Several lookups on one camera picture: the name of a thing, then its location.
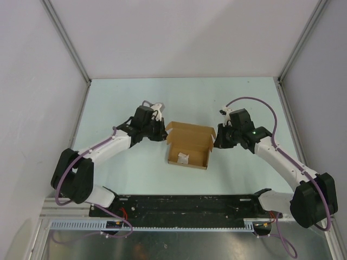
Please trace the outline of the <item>brown cardboard box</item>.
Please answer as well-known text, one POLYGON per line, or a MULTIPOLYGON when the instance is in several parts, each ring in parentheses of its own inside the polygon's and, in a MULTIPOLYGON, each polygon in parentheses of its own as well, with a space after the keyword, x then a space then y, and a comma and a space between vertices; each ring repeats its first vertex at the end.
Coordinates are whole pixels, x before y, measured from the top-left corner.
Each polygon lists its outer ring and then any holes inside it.
POLYGON ((172 121, 167 125, 166 131, 168 131, 166 142, 169 145, 169 164, 201 170, 208 168, 209 156, 216 139, 214 128, 172 121), (189 155, 188 165, 177 162, 180 152, 189 155))

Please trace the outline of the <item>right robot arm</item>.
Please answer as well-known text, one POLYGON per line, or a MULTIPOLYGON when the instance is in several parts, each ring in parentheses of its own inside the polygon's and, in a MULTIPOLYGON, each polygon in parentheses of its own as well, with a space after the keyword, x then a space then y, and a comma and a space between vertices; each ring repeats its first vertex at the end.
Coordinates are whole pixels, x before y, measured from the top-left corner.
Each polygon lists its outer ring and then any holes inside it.
POLYGON ((273 134, 264 127, 255 127, 246 109, 220 111, 224 120, 217 126, 214 147, 233 148, 240 145, 268 163, 289 184, 292 193, 263 189, 250 203, 250 211, 263 217, 269 211, 292 216, 309 228, 338 211, 335 181, 328 173, 316 171, 292 159, 273 142, 273 134))

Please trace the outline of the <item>small white plastic piece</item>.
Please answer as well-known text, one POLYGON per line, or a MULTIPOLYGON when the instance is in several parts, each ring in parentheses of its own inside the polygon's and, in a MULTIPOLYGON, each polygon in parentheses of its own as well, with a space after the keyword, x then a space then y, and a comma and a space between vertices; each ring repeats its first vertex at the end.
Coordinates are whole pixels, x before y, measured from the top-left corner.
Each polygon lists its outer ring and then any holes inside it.
POLYGON ((177 162, 179 164, 188 165, 189 164, 189 155, 180 152, 178 154, 177 162))

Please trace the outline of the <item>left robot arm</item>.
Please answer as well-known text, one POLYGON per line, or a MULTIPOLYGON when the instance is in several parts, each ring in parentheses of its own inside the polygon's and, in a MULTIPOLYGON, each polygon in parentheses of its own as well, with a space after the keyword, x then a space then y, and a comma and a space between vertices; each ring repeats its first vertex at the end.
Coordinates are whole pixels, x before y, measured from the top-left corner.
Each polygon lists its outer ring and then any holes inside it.
POLYGON ((51 186, 56 191, 55 202, 59 206, 71 202, 101 206, 107 216, 115 216, 120 210, 116 193, 94 183, 94 169, 116 154, 130 149, 144 138, 161 142, 168 136, 162 111, 163 103, 141 105, 134 116, 117 127, 107 139, 87 149, 65 149, 58 160, 51 186))

